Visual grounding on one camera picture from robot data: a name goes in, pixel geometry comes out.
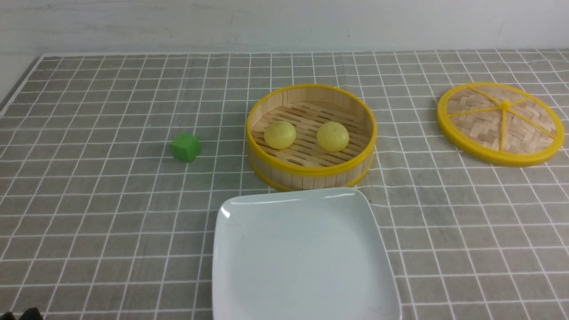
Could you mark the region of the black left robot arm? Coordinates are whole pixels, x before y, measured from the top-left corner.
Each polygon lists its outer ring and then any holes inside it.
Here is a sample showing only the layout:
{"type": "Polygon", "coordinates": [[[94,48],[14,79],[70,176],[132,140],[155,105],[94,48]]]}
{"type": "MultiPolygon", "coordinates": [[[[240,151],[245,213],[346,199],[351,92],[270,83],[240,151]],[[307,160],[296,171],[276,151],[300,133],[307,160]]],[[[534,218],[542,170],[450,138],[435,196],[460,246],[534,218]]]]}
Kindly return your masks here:
{"type": "MultiPolygon", "coordinates": [[[[12,312],[6,312],[0,316],[0,320],[17,320],[16,316],[12,312]]],[[[44,320],[39,309],[36,307],[28,308],[24,313],[20,315],[18,320],[44,320]]]]}

